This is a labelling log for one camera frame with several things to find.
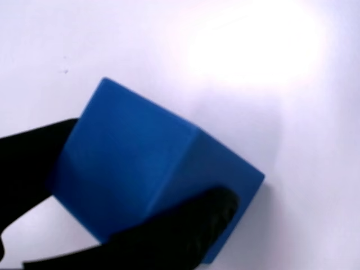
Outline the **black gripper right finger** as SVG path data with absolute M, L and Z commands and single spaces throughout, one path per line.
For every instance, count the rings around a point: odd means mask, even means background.
M 97 247 L 25 262 L 24 269 L 195 269 L 235 216 L 240 199 L 212 188 Z

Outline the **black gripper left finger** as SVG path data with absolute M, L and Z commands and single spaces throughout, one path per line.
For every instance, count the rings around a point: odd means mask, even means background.
M 46 180 L 77 121 L 1 138 L 1 231 L 50 196 Z

